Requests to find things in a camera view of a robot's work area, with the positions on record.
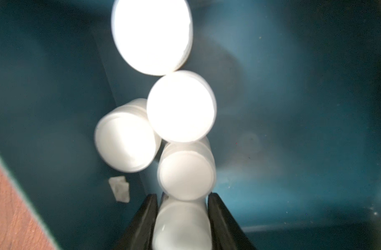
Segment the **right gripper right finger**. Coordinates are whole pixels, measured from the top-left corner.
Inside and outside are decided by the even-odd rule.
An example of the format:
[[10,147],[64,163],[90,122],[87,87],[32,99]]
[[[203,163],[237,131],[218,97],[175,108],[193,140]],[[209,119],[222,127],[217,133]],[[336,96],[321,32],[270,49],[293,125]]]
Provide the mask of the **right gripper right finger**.
[[217,193],[208,196],[213,250],[256,250]]

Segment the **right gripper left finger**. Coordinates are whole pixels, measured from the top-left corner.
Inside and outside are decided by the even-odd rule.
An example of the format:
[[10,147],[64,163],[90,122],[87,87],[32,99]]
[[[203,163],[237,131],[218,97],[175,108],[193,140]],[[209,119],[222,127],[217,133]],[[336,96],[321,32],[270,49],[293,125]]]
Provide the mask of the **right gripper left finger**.
[[152,250],[153,231],[158,215],[156,194],[149,194],[133,217],[114,250]]

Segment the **white paint can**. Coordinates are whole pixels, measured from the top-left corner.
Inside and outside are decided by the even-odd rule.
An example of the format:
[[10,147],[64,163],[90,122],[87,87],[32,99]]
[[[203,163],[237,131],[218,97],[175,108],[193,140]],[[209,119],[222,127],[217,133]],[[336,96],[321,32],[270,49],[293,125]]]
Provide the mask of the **white paint can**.
[[163,192],[184,202],[206,198],[216,184],[216,166],[207,137],[190,144],[167,143],[157,179]]
[[171,143],[199,141],[212,129],[216,115],[210,85],[188,70],[161,77],[147,98],[147,116],[153,129]]
[[135,99],[115,108],[98,122],[95,145],[101,158],[113,169],[136,173],[155,159],[162,139],[152,128],[146,107],[146,99]]
[[165,196],[154,227],[152,249],[211,250],[206,199],[183,202]]
[[180,69],[193,42],[187,1],[115,1],[111,31],[122,58],[135,70],[164,76]]

